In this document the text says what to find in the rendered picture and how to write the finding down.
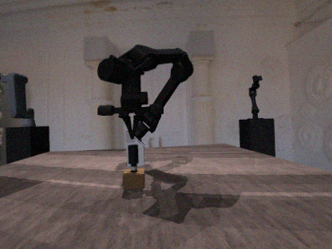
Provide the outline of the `brown wooden block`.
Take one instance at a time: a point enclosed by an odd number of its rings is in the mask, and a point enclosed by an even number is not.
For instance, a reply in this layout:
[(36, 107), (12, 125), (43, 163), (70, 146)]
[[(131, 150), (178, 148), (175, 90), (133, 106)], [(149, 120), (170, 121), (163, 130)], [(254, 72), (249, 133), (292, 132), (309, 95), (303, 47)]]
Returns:
[(125, 169), (123, 178), (123, 190), (144, 188), (144, 168), (137, 168), (136, 172), (132, 169)]

